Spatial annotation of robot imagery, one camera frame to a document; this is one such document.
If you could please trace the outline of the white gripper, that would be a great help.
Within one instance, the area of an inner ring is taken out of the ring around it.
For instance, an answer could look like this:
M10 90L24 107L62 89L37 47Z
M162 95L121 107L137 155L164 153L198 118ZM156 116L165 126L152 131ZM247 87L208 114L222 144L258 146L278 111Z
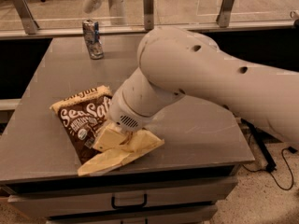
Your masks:
M129 107L121 89L114 93L107 116L112 121L100 128L93 144L93 149L100 152L126 144L132 137L132 132L142 129L152 121L152 117L141 116Z

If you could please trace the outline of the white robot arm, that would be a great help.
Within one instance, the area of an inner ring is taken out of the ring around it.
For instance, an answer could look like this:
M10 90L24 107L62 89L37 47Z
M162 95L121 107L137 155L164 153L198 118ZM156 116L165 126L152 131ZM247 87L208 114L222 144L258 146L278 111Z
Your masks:
M140 41L137 68L114 93L107 117L137 131L183 96L227 106L240 118L297 146L299 74L223 52L206 35L156 27Z

